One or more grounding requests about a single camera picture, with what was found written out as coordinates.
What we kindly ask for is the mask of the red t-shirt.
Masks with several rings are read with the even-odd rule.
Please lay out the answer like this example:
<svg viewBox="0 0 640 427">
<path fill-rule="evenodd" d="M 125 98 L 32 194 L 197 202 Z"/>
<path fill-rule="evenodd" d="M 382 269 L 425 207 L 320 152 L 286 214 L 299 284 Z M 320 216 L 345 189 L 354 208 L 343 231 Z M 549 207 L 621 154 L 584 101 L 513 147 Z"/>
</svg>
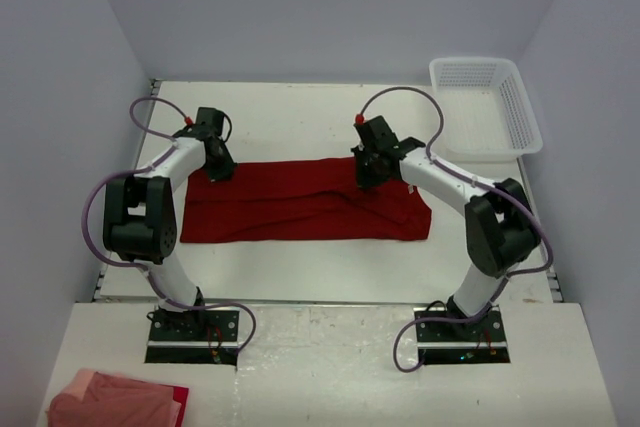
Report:
<svg viewBox="0 0 640 427">
<path fill-rule="evenodd" d="M 241 163 L 226 181 L 202 170 L 190 176 L 180 240 L 423 241 L 431 221 L 431 208 L 402 181 L 359 188 L 351 158 Z"/>
<path fill-rule="evenodd" d="M 173 427 L 181 427 L 184 421 L 190 390 L 187 387 L 173 386 Z"/>
</svg>

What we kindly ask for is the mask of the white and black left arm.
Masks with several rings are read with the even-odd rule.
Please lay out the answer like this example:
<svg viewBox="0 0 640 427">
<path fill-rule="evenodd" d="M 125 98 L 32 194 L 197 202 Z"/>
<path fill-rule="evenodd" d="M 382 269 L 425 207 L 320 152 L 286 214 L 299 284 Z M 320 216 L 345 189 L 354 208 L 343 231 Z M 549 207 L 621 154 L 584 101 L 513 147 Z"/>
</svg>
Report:
<svg viewBox="0 0 640 427">
<path fill-rule="evenodd" d="M 179 240 L 174 193 L 194 173 L 205 184 L 228 181 L 236 163 L 226 146 L 232 130 L 221 110 L 201 107 L 170 137 L 171 146 L 137 173 L 106 183 L 103 245 L 138 269 L 158 297 L 152 321 L 187 340 L 208 326 L 203 295 L 174 253 Z"/>
</svg>

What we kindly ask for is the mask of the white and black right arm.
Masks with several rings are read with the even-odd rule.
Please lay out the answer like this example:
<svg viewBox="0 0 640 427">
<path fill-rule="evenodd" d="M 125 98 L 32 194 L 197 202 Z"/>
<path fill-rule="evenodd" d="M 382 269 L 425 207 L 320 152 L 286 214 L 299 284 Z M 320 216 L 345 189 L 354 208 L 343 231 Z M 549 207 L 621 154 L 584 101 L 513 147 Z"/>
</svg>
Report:
<svg viewBox="0 0 640 427">
<path fill-rule="evenodd" d="M 431 153 L 424 142 L 398 139 L 381 116 L 366 120 L 358 114 L 354 127 L 360 138 L 352 149 L 359 188 L 402 181 L 431 193 L 463 217 L 471 265 L 445 312 L 421 321 L 446 325 L 456 339 L 471 338 L 481 329 L 482 318 L 504 289 L 509 273 L 542 240 L 521 184 L 512 178 L 501 182 L 474 178 Z"/>
</svg>

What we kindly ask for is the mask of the folded red t-shirt in stack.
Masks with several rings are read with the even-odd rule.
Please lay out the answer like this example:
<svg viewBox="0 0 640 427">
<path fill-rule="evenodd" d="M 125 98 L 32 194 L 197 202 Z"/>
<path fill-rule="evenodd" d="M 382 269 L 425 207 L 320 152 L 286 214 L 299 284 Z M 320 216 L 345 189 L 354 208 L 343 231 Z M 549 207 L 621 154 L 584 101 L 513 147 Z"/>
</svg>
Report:
<svg viewBox="0 0 640 427">
<path fill-rule="evenodd" d="M 173 386 L 173 427 L 181 427 L 184 421 L 190 390 L 187 387 Z"/>
</svg>

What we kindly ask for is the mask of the white perforated plastic basket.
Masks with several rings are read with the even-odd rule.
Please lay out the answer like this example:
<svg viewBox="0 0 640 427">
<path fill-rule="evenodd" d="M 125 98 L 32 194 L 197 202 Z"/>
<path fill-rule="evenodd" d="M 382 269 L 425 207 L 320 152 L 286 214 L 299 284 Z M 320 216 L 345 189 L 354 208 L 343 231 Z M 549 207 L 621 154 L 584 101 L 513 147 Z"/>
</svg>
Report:
<svg viewBox="0 0 640 427">
<path fill-rule="evenodd" d="M 433 95 L 445 127 L 440 141 L 452 162 L 511 162 L 535 154 L 543 140 L 516 64 L 504 58 L 445 57 L 430 62 Z"/>
</svg>

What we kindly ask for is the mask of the folded pink t-shirt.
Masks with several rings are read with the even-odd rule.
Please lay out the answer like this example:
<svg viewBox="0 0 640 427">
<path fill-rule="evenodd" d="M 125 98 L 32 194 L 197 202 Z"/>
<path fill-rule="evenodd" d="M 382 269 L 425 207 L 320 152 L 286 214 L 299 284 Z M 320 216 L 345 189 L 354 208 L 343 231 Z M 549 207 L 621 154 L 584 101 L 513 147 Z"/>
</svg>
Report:
<svg viewBox="0 0 640 427">
<path fill-rule="evenodd" d="M 46 409 L 49 426 L 172 426 L 173 387 L 81 369 Z"/>
</svg>

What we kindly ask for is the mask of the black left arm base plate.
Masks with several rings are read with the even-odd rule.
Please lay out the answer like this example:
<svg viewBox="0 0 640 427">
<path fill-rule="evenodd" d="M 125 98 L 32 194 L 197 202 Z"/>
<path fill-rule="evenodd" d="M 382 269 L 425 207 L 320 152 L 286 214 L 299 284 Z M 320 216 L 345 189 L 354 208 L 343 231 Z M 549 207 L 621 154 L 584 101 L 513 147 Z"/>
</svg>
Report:
<svg viewBox="0 0 640 427">
<path fill-rule="evenodd" d="M 156 308 L 147 319 L 147 364 L 237 366 L 238 310 L 172 312 Z"/>
</svg>

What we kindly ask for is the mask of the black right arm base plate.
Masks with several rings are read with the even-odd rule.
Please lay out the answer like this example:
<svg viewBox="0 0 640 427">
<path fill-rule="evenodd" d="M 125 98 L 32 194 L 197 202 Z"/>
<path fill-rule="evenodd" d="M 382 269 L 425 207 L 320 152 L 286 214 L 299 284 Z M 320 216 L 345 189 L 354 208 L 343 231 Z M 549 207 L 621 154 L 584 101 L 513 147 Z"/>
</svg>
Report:
<svg viewBox="0 0 640 427">
<path fill-rule="evenodd" d="M 475 324 L 420 321 L 417 352 L 424 366 L 508 364 L 511 361 L 501 312 L 492 308 Z"/>
</svg>

